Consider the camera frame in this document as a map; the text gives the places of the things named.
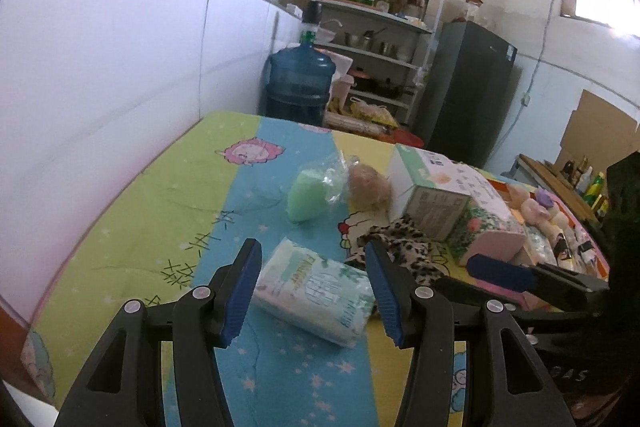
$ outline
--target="wooden countertop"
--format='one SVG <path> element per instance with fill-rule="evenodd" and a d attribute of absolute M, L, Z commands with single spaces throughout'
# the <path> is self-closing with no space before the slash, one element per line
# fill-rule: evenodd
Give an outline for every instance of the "wooden countertop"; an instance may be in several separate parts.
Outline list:
<path fill-rule="evenodd" d="M 553 165 L 544 165 L 533 158 L 525 156 L 524 154 L 520 154 L 519 158 L 527 167 L 535 172 L 535 174 L 537 174 L 562 201 L 564 201 L 564 204 L 570 211 L 572 211 L 579 221 L 585 221 L 587 219 L 596 221 L 596 216 L 591 210 L 591 207 L 575 193 L 574 188 L 559 172 L 556 171 L 556 168 Z"/>

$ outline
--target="white bottle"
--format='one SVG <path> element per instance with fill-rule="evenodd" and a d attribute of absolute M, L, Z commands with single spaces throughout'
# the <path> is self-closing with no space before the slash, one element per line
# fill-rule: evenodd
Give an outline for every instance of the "white bottle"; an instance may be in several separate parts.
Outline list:
<path fill-rule="evenodd" d="M 587 188 L 589 188 L 589 182 L 591 181 L 591 173 L 593 172 L 593 167 L 589 167 L 582 176 L 580 176 L 580 180 L 577 185 L 575 185 L 575 191 L 578 194 L 583 195 Z"/>

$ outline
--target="electrical wire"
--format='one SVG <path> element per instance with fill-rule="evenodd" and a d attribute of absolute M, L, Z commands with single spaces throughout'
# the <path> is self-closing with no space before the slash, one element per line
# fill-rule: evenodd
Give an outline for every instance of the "electrical wire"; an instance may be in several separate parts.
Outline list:
<path fill-rule="evenodd" d="M 538 68 L 540 67 L 540 63 L 542 62 L 542 57 L 545 54 L 545 51 L 546 51 L 546 35 L 548 33 L 548 30 L 549 30 L 549 25 L 551 24 L 551 17 L 553 16 L 554 3 L 555 2 L 556 2 L 556 0 L 551 0 L 551 3 L 549 4 L 549 13 L 546 16 L 545 29 L 544 29 L 544 31 L 542 33 L 542 47 L 540 48 L 540 55 L 538 55 L 538 60 L 536 61 L 536 66 L 534 67 L 533 73 L 531 74 L 531 80 L 529 81 L 529 87 L 527 87 L 527 90 L 522 94 L 522 98 L 525 95 L 528 95 L 528 94 L 531 93 L 531 89 L 533 88 L 533 83 L 534 83 L 534 81 L 536 79 L 536 75 L 538 74 Z M 507 138 L 511 134 L 511 131 L 513 131 L 513 128 L 516 127 L 516 124 L 518 123 L 518 120 L 520 119 L 520 117 L 522 115 L 522 112 L 524 111 L 524 108 L 527 107 L 522 103 L 522 98 L 520 99 L 520 108 L 519 108 L 518 112 L 516 113 L 516 118 L 514 118 L 513 122 L 511 123 L 511 125 L 507 129 L 506 133 L 504 133 L 502 138 L 499 138 L 496 141 L 496 143 L 494 145 L 494 148 L 492 149 L 491 154 L 489 155 L 489 158 L 487 159 L 487 161 L 494 157 L 494 154 L 498 151 L 498 149 L 500 149 L 500 147 L 503 146 L 504 142 L 507 140 Z"/>

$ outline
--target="leopard print cloth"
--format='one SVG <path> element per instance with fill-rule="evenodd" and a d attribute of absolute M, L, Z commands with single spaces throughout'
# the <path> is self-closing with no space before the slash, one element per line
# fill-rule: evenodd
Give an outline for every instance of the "leopard print cloth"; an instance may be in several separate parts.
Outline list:
<path fill-rule="evenodd" d="M 371 227 L 369 233 L 357 239 L 358 249 L 347 257 L 345 263 L 366 269 L 364 247 L 372 239 L 382 241 L 391 260 L 409 270 L 418 285 L 430 285 L 444 275 L 431 262 L 429 239 L 415 227 L 409 216 L 402 216 L 388 227 Z"/>

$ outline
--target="blue water bottle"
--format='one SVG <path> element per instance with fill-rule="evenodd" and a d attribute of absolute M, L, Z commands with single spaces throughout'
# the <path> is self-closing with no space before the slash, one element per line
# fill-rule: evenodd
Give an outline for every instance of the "blue water bottle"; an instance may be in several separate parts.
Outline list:
<path fill-rule="evenodd" d="M 335 64 L 313 48 L 321 17 L 322 5 L 309 1 L 302 15 L 300 45 L 280 50 L 269 58 L 271 74 L 266 86 L 265 115 L 322 125 Z"/>

